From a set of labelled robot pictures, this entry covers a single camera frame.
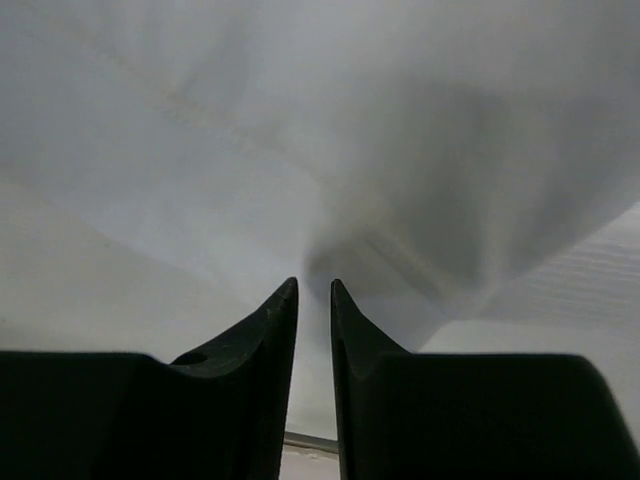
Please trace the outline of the white skirt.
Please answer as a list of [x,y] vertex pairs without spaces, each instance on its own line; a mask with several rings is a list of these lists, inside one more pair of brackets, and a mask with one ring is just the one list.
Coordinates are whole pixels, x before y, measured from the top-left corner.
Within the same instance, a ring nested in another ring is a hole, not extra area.
[[170,359],[300,282],[426,352],[578,353],[639,425],[635,1],[5,1],[1,343]]

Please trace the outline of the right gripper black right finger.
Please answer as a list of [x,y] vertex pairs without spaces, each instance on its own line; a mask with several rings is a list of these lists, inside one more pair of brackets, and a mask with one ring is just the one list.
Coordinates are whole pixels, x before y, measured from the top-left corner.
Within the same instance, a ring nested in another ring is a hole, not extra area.
[[601,373],[564,354],[417,354],[331,285],[344,479],[635,479]]

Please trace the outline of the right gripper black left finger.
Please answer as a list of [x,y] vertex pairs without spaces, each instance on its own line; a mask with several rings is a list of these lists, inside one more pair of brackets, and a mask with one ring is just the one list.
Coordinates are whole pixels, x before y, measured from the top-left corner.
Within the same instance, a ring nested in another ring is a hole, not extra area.
[[298,319],[286,280],[171,363],[139,353],[1,356],[5,479],[275,479]]

